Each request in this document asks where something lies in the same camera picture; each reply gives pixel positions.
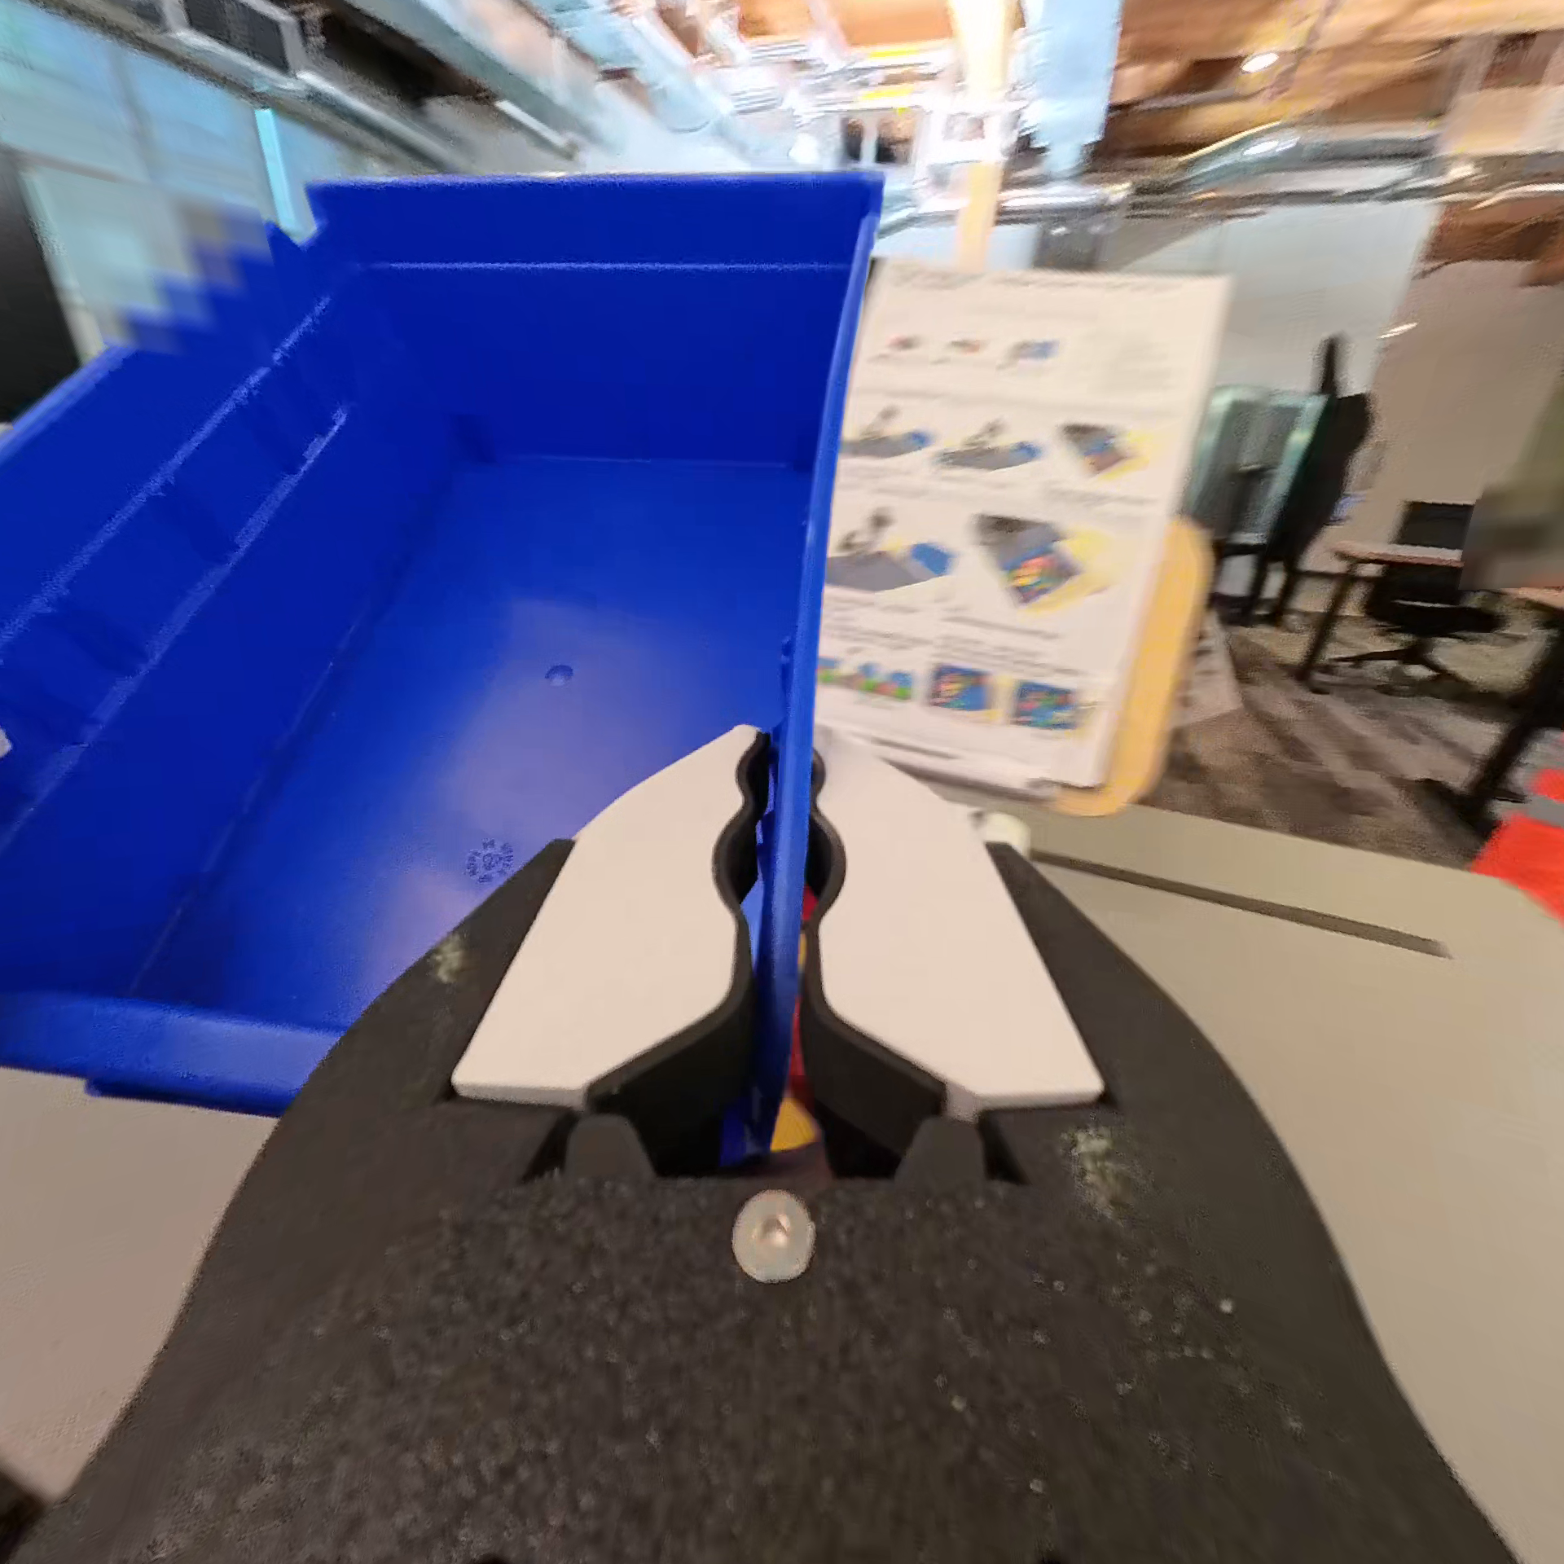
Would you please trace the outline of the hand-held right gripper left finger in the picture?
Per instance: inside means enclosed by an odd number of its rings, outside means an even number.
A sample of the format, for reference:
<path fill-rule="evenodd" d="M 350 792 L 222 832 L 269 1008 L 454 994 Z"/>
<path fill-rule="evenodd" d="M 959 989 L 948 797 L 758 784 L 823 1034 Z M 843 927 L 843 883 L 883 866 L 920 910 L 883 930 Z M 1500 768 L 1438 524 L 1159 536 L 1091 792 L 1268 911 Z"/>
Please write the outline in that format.
<path fill-rule="evenodd" d="M 738 723 L 641 780 L 569 842 L 454 1067 L 459 1098 L 712 1118 L 749 1072 L 769 735 Z"/>

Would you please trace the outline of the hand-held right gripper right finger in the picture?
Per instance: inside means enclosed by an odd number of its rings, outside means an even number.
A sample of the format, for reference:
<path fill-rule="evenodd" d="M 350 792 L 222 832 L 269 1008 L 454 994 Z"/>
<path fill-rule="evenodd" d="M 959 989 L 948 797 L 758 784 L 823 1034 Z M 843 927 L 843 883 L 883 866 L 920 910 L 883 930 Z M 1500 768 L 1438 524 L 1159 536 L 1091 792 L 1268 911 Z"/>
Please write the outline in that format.
<path fill-rule="evenodd" d="M 1105 1083 L 1010 895 L 982 814 L 823 732 L 822 886 L 798 1039 L 843 1123 L 1084 1106 Z"/>

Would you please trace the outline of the blue plastic bin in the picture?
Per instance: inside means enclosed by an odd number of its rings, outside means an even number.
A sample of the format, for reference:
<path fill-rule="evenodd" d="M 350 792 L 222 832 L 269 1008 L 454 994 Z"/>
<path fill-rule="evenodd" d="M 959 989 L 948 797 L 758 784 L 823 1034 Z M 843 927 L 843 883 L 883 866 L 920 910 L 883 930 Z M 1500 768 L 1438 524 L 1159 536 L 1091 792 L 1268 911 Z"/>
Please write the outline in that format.
<path fill-rule="evenodd" d="M 758 1135 L 883 177 L 309 199 L 3 438 L 3 1064 L 275 1118 L 480 898 L 738 729 Z"/>

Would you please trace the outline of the dark grey desk mat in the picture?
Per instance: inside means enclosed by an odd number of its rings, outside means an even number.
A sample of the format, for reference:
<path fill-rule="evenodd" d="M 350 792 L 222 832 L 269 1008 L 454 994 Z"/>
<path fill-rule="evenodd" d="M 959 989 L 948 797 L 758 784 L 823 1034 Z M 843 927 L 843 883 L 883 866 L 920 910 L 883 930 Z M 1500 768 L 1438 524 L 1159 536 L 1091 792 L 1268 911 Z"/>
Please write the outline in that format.
<path fill-rule="evenodd" d="M 1377 947 L 1405 949 L 1405 951 L 1426 955 L 1426 958 L 1436 958 L 1436 959 L 1451 959 L 1448 947 L 1440 943 L 1438 938 L 1387 927 L 1387 925 L 1358 919 L 1358 917 L 1342 917 L 1337 911 L 1304 910 L 1304 907 L 1272 901 L 1262 895 L 1246 895 L 1246 893 L 1236 893 L 1236 890 L 1225 890 L 1225 887 L 1204 887 L 1204 886 L 1186 883 L 1178 877 L 1163 877 L 1163 874 L 1147 874 L 1139 869 L 1093 864 L 1093 861 L 1084 861 L 1077 856 L 1063 856 L 1056 852 L 1031 852 L 1028 861 L 1038 869 L 1044 869 L 1044 866 L 1047 869 L 1067 869 L 1075 874 L 1091 874 L 1104 883 L 1117 883 L 1124 887 L 1147 887 L 1153 893 L 1181 895 L 1181 898 L 1197 901 L 1202 907 L 1222 907 L 1222 910 L 1245 911 L 1252 917 L 1278 919 L 1278 922 L 1290 922 L 1298 927 L 1314 927 L 1314 930 L 1325 930 L 1331 935 L 1355 938 L 1362 943 L 1377 943 Z"/>

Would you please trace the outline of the grey desk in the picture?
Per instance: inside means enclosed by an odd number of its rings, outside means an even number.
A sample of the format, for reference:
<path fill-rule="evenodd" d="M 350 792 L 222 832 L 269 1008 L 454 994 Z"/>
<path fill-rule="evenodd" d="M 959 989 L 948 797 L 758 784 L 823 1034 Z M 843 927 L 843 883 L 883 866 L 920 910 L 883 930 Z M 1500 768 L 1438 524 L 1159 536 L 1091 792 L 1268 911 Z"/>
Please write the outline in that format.
<path fill-rule="evenodd" d="M 1202 1026 L 1377 1344 L 1524 1560 L 1560 1560 L 1560 925 L 1487 874 L 1188 814 L 1031 852 L 1337 911 L 1451 959 L 1040 869 Z M 164 1340 L 270 1119 L 3 1072 L 3 1466 L 57 1494 Z"/>

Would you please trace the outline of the printed instruction sheets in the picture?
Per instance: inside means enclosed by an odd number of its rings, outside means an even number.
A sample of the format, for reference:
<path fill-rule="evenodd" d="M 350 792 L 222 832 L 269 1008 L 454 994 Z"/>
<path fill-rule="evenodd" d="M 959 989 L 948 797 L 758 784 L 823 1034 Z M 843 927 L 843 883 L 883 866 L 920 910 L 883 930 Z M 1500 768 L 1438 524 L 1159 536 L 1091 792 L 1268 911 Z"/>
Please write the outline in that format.
<path fill-rule="evenodd" d="M 1105 780 L 1229 296 L 1159 270 L 874 266 L 819 729 L 1012 792 Z"/>

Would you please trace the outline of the black office chair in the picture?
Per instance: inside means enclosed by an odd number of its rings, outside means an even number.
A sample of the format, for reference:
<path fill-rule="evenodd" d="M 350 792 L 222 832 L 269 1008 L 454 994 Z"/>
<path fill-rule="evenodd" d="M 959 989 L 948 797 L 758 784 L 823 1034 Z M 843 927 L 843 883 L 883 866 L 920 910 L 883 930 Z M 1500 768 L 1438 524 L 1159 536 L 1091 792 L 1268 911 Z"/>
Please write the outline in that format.
<path fill-rule="evenodd" d="M 1397 544 L 1446 547 L 1463 554 L 1472 502 L 1411 500 L 1402 507 Z M 1419 689 L 1448 687 L 1475 695 L 1475 683 L 1438 660 L 1443 641 L 1487 637 L 1506 628 L 1506 613 L 1463 590 L 1458 563 L 1383 563 L 1362 600 L 1362 617 L 1381 632 L 1398 635 L 1375 651 L 1342 655 L 1318 671 L 1355 671 L 1377 661 L 1390 667 L 1390 681 Z"/>

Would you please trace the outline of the wooden edged table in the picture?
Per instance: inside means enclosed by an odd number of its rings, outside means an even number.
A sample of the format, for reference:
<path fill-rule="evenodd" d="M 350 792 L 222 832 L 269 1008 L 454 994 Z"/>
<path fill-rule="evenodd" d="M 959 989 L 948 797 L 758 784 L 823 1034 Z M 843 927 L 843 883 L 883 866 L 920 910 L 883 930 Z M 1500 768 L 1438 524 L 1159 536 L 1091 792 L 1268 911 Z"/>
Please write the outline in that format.
<path fill-rule="evenodd" d="M 1331 555 L 1345 567 L 1335 580 L 1325 612 L 1318 613 L 1314 632 L 1304 649 L 1293 677 L 1311 689 L 1315 671 L 1325 665 L 1325 651 L 1335 635 L 1335 624 L 1345 608 L 1345 600 L 1366 567 L 1411 568 L 1411 572 L 1454 572 L 1463 568 L 1459 547 L 1436 544 L 1406 544 L 1406 543 L 1355 543 L 1342 539 L 1331 544 Z M 1498 737 L 1494 746 L 1478 764 L 1475 773 L 1463 788 L 1438 784 L 1423 780 L 1419 789 L 1446 817 L 1458 818 L 1466 832 L 1482 842 L 1492 837 L 1500 824 L 1498 806 L 1519 804 L 1519 792 L 1510 789 L 1507 780 L 1536 735 L 1544 729 L 1544 717 L 1560 712 L 1560 590 L 1554 588 L 1516 588 L 1506 590 L 1516 600 L 1543 608 L 1551 617 L 1548 649 L 1534 665 L 1530 683 L 1520 689 L 1519 707 Z"/>

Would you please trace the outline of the ceiling air vent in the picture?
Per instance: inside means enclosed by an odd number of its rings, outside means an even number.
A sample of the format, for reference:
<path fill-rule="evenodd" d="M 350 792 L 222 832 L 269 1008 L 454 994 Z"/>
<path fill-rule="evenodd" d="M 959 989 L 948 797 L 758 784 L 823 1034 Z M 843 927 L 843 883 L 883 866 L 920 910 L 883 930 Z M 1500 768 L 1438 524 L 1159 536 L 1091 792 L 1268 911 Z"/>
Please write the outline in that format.
<path fill-rule="evenodd" d="M 309 64 L 298 16 L 273 2 L 116 2 L 116 8 L 186 46 L 279 78 L 291 78 Z"/>

